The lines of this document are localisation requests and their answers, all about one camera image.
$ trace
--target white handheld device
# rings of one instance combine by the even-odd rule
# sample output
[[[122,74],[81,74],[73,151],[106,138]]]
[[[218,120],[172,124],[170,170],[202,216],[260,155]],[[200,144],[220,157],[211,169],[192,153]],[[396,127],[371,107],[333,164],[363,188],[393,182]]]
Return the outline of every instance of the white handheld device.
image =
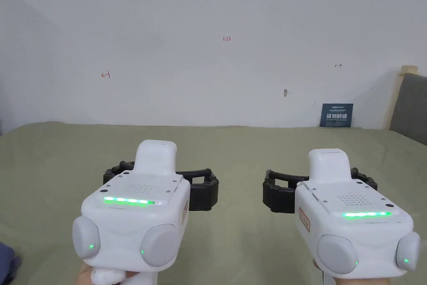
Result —
[[[94,285],[156,285],[176,260],[188,221],[190,183],[175,172],[176,145],[145,140],[135,167],[113,177],[82,203],[73,223],[79,257]],[[140,272],[126,279],[125,271]]]
[[[420,236],[411,216],[352,179],[342,150],[314,149],[309,162],[309,179],[295,191],[296,224],[329,279],[389,278],[414,270]]]

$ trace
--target blue sign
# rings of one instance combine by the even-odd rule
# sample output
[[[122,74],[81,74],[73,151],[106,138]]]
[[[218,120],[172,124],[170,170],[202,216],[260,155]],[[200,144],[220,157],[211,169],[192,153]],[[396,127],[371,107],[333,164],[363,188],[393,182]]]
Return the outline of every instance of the blue sign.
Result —
[[[323,104],[320,127],[351,127],[353,104]]]

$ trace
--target hand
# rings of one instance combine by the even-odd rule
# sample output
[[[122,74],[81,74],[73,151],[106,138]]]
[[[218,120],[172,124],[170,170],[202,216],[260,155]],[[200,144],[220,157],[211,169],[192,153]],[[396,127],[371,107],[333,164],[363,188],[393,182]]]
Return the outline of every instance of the hand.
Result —
[[[75,285],[92,285],[92,280],[90,279],[90,273],[92,272],[92,266],[89,266],[83,263],[82,268],[80,269],[77,279],[75,280]],[[138,274],[138,272],[126,272],[126,277],[132,277]]]
[[[313,260],[313,264],[317,269],[320,269],[315,260]],[[391,279],[389,278],[372,278],[363,280],[342,280],[334,278],[334,280],[337,285],[391,285]]]

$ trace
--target warning label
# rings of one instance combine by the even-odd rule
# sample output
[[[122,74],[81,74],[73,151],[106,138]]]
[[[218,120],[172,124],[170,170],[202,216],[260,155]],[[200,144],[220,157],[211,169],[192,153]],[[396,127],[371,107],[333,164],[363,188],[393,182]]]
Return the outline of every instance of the warning label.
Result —
[[[184,209],[182,211],[182,221],[181,221],[181,225],[184,224],[184,219],[186,216],[186,212],[188,212],[188,200],[185,203]]]
[[[310,232],[310,221],[308,220],[307,216],[304,214],[302,209],[299,209],[299,218],[302,221],[302,224],[304,224],[305,228],[307,228],[308,232]]]

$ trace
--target gray headboard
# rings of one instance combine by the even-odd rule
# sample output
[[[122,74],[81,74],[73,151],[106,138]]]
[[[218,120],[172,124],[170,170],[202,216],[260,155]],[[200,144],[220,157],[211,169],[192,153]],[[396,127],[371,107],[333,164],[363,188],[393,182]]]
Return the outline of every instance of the gray headboard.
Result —
[[[405,74],[390,130],[427,145],[427,77]]]

